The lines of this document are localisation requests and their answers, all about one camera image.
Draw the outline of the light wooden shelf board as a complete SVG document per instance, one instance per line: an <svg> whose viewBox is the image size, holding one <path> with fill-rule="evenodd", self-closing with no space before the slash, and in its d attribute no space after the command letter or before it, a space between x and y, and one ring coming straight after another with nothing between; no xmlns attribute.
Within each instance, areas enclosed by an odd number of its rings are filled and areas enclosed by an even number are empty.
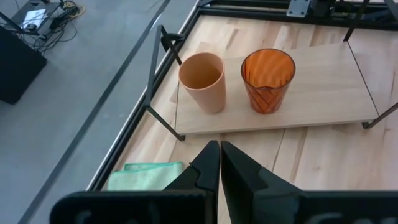
<svg viewBox="0 0 398 224"><path fill-rule="evenodd" d="M378 113L346 42L288 50L294 79L280 108L259 114L250 104L240 74L243 57L224 59L226 106L206 114L183 86L178 88L175 130L179 134L229 133L324 124L360 123Z"/></svg>

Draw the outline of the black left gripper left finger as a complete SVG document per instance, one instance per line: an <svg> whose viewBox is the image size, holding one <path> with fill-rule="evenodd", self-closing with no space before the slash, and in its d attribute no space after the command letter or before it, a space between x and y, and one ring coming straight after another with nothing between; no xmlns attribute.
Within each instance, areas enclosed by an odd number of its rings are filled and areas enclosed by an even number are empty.
<svg viewBox="0 0 398 224"><path fill-rule="evenodd" d="M165 189L75 192L60 199L50 224L215 224L220 145L212 140Z"/></svg>

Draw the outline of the mint green cloth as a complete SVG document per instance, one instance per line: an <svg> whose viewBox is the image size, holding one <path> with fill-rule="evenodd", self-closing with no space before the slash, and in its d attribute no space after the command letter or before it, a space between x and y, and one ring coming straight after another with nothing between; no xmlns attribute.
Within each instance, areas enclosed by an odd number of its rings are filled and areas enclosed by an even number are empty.
<svg viewBox="0 0 398 224"><path fill-rule="evenodd" d="M107 190L163 190L183 172L183 162L152 162L125 164L113 172Z"/></svg>

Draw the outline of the orange translucent faceted cup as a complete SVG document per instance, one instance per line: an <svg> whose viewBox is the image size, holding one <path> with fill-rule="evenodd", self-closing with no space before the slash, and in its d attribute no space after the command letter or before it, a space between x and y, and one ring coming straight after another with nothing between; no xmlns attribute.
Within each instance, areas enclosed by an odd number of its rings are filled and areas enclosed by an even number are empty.
<svg viewBox="0 0 398 224"><path fill-rule="evenodd" d="M260 114L271 114L282 104L296 64L282 50L260 49L243 60L240 72L251 108Z"/></svg>

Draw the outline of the grey metal mounting plate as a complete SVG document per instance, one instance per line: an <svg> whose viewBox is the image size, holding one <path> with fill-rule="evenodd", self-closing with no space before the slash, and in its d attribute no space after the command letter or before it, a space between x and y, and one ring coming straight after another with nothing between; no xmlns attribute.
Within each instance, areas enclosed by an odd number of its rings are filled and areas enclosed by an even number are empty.
<svg viewBox="0 0 398 224"><path fill-rule="evenodd" d="M291 0L286 15L303 18L307 15L311 0Z"/></svg>

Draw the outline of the black power strip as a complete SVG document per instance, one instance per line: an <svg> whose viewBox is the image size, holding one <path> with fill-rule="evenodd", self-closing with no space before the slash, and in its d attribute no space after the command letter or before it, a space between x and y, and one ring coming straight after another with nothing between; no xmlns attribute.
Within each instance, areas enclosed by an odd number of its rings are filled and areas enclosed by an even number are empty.
<svg viewBox="0 0 398 224"><path fill-rule="evenodd" d="M50 24L50 30L58 28L60 25L72 18L72 16L77 15L78 12L79 8L77 6L66 8L63 13L52 20L52 23Z"/></svg>

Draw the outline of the peach matte plastic cup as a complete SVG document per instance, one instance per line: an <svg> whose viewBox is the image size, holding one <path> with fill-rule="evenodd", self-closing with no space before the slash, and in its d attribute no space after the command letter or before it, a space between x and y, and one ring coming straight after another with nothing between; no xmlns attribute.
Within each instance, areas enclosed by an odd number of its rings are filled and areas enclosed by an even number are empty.
<svg viewBox="0 0 398 224"><path fill-rule="evenodd" d="M223 60L209 52L187 58L178 73L180 83L208 114L222 111L226 105L226 79Z"/></svg>

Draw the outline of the dark side table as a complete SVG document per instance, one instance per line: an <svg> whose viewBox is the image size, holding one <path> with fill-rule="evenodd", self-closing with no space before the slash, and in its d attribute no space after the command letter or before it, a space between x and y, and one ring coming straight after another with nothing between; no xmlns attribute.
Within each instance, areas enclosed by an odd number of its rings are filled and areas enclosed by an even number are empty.
<svg viewBox="0 0 398 224"><path fill-rule="evenodd" d="M0 11L0 27L13 33L33 36L41 35L39 32L41 28L43 28L44 24L50 19L52 14L62 8L65 3L64 0L27 0L25 4L21 5L19 5L17 0L12 0L12 2L16 4L17 11L12 15L12 17L7 16L5 13ZM28 26L27 29L23 29L21 25L27 12L37 9L47 10L47 17L44 19L43 23L38 27L32 25Z"/></svg>

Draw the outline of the black metal shelf leg frame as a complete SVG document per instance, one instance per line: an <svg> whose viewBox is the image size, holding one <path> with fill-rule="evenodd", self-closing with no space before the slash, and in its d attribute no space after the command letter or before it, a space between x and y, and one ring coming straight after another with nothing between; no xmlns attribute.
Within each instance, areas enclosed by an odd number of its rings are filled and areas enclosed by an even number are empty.
<svg viewBox="0 0 398 224"><path fill-rule="evenodd" d="M164 120L158 112L151 106L151 101L153 98L153 91L154 91L154 80L155 80L155 72L157 68L157 58L159 54L159 46L162 44L165 51L171 50L172 57L178 62L179 65L182 64L180 57L178 56L177 50L172 43L172 39L169 33L165 30L163 25L157 26L157 31L155 35L155 44L152 53L151 59L151 66L150 66L150 73L149 79L147 84L146 90L146 97L145 97L145 108L146 110L163 126L165 127L172 135L174 135L179 141L184 141L185 136L178 134L173 127L171 127L166 120Z"/></svg>
<svg viewBox="0 0 398 224"><path fill-rule="evenodd" d="M344 42L349 42L349 39L351 35L353 34L355 28L357 28L362 15L364 14L366 7L368 6L370 0L363 0L361 6L358 9L358 12L356 13L352 23L349 26L349 29L343 39ZM371 122L362 122L362 127L364 129L371 129L373 128L377 123L382 121L384 118L388 117L391 113L395 112L395 110L398 109L398 102L392 105L390 108L388 108L385 112L383 112L381 115L379 115L375 120Z"/></svg>

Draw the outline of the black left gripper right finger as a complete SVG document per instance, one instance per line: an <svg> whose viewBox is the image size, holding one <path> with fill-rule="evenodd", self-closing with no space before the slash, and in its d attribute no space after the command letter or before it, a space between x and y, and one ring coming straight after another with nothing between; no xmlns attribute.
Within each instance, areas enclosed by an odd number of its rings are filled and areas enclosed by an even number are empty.
<svg viewBox="0 0 398 224"><path fill-rule="evenodd" d="M398 224L398 191L302 190L228 141L221 180L232 224Z"/></svg>

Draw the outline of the white paper sheet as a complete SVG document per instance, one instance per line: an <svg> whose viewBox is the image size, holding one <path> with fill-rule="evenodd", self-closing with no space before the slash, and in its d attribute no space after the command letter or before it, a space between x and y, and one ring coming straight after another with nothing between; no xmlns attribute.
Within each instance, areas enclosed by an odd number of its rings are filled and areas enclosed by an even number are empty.
<svg viewBox="0 0 398 224"><path fill-rule="evenodd" d="M25 15L21 27L23 29L27 29L28 26L32 25L38 27L39 25L41 25L41 23L43 23L46 17L47 17L46 9L37 9L33 11L28 11L27 14Z"/></svg>

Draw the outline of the black cabinet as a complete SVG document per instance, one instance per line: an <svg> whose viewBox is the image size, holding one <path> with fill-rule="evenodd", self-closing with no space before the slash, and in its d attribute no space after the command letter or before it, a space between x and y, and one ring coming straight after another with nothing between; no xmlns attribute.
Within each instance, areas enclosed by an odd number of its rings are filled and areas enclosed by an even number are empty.
<svg viewBox="0 0 398 224"><path fill-rule="evenodd" d="M16 104L47 59L0 26L0 101Z"/></svg>

